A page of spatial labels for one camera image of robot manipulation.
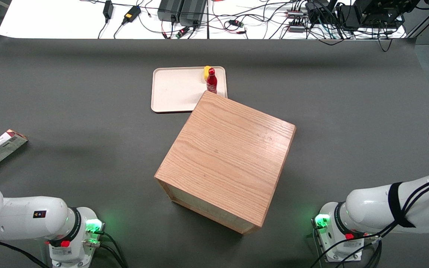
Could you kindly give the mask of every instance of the black box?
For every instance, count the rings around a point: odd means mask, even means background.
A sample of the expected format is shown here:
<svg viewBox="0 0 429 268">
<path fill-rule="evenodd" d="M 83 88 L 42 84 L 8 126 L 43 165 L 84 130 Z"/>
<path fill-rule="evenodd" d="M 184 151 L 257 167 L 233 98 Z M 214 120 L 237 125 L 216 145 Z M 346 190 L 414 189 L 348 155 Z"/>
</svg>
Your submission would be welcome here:
<svg viewBox="0 0 429 268">
<path fill-rule="evenodd" d="M 360 27 L 359 17 L 354 6 L 342 5 L 337 7 L 340 25 L 356 31 Z"/>
<path fill-rule="evenodd" d="M 319 20 L 325 24 L 335 24 L 334 15 L 327 9 L 329 2 L 327 0 L 311 1 L 305 4 L 307 13 L 310 17 L 310 23 L 320 24 Z"/>
<path fill-rule="evenodd" d="M 166 22 L 180 22 L 184 0 L 162 0 L 158 7 L 158 19 Z"/>
<path fill-rule="evenodd" d="M 198 27 L 204 15 L 204 7 L 207 0 L 184 0 L 182 12 L 180 14 L 180 24 L 182 26 Z"/>
</svg>

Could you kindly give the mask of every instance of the coca-cola bottle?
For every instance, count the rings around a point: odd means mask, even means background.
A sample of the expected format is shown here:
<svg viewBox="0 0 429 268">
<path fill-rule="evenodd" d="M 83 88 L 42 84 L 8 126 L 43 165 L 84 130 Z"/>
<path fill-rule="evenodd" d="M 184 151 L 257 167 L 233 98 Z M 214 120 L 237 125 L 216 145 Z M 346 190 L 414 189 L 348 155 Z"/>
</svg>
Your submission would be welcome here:
<svg viewBox="0 0 429 268">
<path fill-rule="evenodd" d="M 206 89 L 209 92 L 217 94 L 218 91 L 216 90 L 216 86 L 218 86 L 218 80 L 215 76 L 215 70 L 214 68 L 210 68 L 210 70 L 208 71 L 208 78 L 206 80 Z"/>
</svg>

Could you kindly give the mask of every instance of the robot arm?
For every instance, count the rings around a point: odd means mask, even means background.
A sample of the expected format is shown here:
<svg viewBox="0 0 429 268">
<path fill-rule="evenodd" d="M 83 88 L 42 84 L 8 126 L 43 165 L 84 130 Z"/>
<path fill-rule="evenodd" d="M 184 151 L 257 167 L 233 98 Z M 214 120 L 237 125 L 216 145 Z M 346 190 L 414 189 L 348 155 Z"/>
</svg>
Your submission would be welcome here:
<svg viewBox="0 0 429 268">
<path fill-rule="evenodd" d="M 102 222 L 87 207 L 72 208 L 60 198 L 3 198 L 0 192 L 0 240 L 44 238 L 53 265 L 88 267 Z"/>
<path fill-rule="evenodd" d="M 405 215 L 404 207 L 410 195 L 429 183 L 429 176 L 405 183 L 395 183 L 375 188 L 353 190 L 345 202 L 329 202 L 314 220 L 324 249 L 340 243 L 327 251 L 327 261 L 361 260 L 365 234 L 376 234 L 392 222 L 398 225 L 396 233 L 429 233 L 429 191 L 425 192 Z"/>
</svg>

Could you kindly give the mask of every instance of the wooden crate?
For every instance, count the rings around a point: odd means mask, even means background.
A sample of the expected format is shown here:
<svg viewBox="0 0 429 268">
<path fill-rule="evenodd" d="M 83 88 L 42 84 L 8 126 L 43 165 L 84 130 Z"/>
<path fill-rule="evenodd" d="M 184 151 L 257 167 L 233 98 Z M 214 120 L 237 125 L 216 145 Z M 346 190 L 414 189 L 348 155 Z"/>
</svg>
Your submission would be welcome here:
<svg viewBox="0 0 429 268">
<path fill-rule="evenodd" d="M 155 174 L 174 202 L 241 234 L 260 229 L 296 126 L 205 92 Z"/>
</svg>

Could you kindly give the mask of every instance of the white tray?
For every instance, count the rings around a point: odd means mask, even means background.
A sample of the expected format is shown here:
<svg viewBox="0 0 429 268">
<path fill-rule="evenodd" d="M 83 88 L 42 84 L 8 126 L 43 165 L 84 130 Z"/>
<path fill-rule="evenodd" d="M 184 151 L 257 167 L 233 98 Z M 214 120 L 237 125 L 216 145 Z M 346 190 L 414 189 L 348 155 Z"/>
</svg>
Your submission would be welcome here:
<svg viewBox="0 0 429 268">
<path fill-rule="evenodd" d="M 226 71 L 216 71 L 218 95 L 228 98 Z M 158 68 L 153 71 L 152 110 L 154 112 L 189 112 L 194 109 L 206 91 L 203 67 Z"/>
</svg>

